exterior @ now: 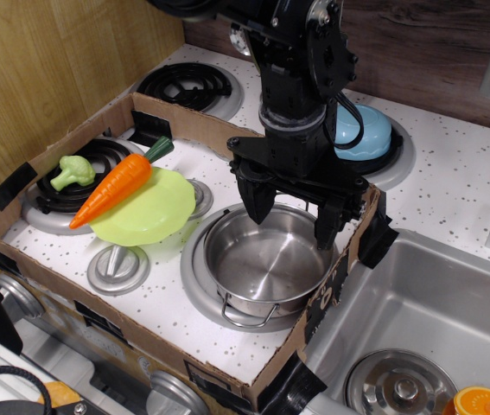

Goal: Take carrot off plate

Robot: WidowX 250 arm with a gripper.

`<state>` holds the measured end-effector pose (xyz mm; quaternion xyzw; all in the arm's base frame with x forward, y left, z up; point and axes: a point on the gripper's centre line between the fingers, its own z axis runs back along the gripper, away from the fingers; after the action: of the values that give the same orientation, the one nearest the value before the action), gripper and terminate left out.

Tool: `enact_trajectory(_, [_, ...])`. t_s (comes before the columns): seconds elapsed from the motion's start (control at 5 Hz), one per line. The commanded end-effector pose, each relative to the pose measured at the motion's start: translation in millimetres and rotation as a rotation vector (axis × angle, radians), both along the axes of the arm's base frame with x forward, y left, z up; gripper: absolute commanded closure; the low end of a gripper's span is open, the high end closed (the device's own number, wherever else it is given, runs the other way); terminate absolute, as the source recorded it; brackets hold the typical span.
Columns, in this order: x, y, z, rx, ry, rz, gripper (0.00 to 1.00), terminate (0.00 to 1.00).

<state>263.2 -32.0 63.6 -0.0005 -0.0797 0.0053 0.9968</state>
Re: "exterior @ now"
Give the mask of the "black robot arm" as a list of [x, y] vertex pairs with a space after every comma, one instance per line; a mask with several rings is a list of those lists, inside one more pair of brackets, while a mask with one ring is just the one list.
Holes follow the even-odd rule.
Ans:
[[261, 223], [277, 193], [318, 208], [315, 239], [332, 246], [360, 215], [367, 182], [336, 156], [337, 112], [352, 110], [344, 87], [355, 79], [355, 54], [340, 31], [334, 1], [159, 1], [190, 22], [222, 17], [240, 29], [261, 78], [263, 137], [232, 137], [230, 163], [249, 217]]

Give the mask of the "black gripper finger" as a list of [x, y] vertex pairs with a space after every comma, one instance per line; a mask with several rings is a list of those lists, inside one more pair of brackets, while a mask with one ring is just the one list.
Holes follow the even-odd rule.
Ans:
[[343, 199], [329, 199], [318, 206], [315, 221], [315, 238], [319, 250], [328, 250], [334, 244], [337, 233], [349, 222], [349, 213]]
[[248, 216], [261, 224], [274, 205], [277, 191], [269, 183], [252, 182], [240, 176], [237, 184]]

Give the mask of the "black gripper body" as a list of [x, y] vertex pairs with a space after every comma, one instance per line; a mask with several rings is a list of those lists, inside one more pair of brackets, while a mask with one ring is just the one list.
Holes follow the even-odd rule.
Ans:
[[343, 199], [349, 221], [357, 220], [368, 183], [335, 154], [324, 129], [299, 132], [270, 130], [264, 137], [231, 137], [232, 173], [252, 182], [269, 183], [277, 192], [317, 207]]

